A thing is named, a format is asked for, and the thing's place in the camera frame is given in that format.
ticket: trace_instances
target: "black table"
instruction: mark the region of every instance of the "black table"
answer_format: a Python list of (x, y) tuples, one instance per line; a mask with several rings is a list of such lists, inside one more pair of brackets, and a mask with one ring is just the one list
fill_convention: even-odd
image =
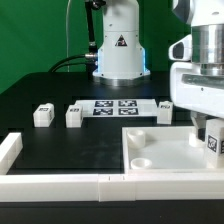
[[(0, 140), (22, 132), (24, 148), (8, 174), (123, 173), (122, 127), (157, 126), (155, 117), (85, 118), (67, 129), (65, 113), (76, 100), (170, 100), (169, 75), (150, 82), (111, 87), (88, 81), (85, 73), (33, 73), (0, 95)], [(49, 128), (34, 128), (38, 105), (53, 103)], [(172, 125), (191, 125), (189, 112), (174, 108)], [(2, 223), (222, 223), (223, 200), (135, 202), (0, 203)]]

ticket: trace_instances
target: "green wall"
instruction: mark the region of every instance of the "green wall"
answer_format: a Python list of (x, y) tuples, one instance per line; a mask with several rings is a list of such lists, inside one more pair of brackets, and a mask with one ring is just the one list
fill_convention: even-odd
[[(45, 72), (66, 57), (65, 17), (68, 0), (0, 0), (0, 93), (21, 77)], [(146, 64), (168, 71), (167, 50), (189, 32), (171, 12), (171, 0), (139, 0), (140, 41)], [(70, 55), (88, 49), (84, 0), (73, 0)], [(101, 12), (94, 12), (96, 39), (102, 43)]]

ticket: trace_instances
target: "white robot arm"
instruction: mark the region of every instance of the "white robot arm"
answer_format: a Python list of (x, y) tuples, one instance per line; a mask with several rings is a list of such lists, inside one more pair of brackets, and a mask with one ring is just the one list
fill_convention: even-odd
[(136, 0), (106, 0), (103, 7), (104, 43), (98, 51), (95, 81), (133, 85), (149, 77), (145, 50), (139, 43), (139, 5)]
[(170, 59), (190, 61), (171, 67), (172, 100), (176, 106), (224, 118), (224, 1), (174, 0), (173, 10), (179, 17), (184, 14), (191, 35), (169, 49)]

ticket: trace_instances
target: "white cube with marker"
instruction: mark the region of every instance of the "white cube with marker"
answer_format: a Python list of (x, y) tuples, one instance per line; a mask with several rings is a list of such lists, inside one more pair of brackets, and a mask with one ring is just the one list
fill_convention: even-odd
[(70, 105), (65, 115), (66, 127), (77, 128), (82, 126), (82, 105)]
[(41, 104), (33, 113), (34, 127), (49, 127), (54, 119), (54, 105)]
[(208, 167), (224, 167), (224, 120), (208, 120), (205, 134), (205, 159)]
[(173, 103), (160, 102), (157, 113), (157, 124), (171, 124), (173, 116)]

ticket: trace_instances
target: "circular hole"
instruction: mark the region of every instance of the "circular hole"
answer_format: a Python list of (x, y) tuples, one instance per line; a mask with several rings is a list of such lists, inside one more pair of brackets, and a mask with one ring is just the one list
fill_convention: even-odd
[(132, 169), (147, 169), (152, 166), (152, 162), (145, 158), (136, 158), (131, 161)]

